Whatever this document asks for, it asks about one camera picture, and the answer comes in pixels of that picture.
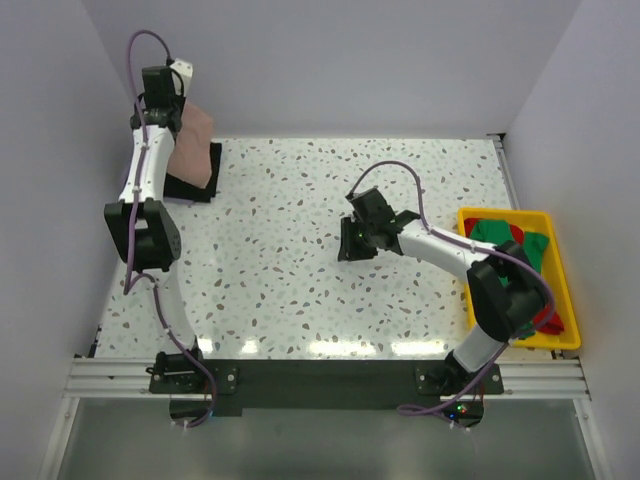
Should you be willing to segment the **pink printed t-shirt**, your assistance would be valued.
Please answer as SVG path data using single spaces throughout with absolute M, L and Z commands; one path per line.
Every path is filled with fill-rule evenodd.
M 182 128 L 170 155 L 167 173 L 194 187 L 204 189 L 212 175 L 210 145 L 214 122 L 204 110 L 186 101 Z

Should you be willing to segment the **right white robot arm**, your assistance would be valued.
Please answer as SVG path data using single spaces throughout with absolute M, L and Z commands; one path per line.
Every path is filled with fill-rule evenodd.
M 375 258 L 382 250 L 434 265 L 466 283 L 476 325 L 444 360 L 448 386 L 469 392 L 481 369 L 508 343 L 553 310 L 553 294 L 531 266 L 523 248 L 476 243 L 427 224 L 416 212 L 395 212 L 372 188 L 346 196 L 353 212 L 341 219 L 340 261 Z

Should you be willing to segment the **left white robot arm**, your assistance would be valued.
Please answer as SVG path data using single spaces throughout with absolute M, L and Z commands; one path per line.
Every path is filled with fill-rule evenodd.
M 133 153 L 117 201 L 104 207 L 104 218 L 125 264 L 123 293 L 142 288 L 151 304 L 165 355 L 198 352 L 184 308 L 177 263 L 182 241 L 164 205 L 168 163 L 182 127 L 193 65 L 168 60 L 142 69 L 143 92 L 134 95 L 129 123 Z

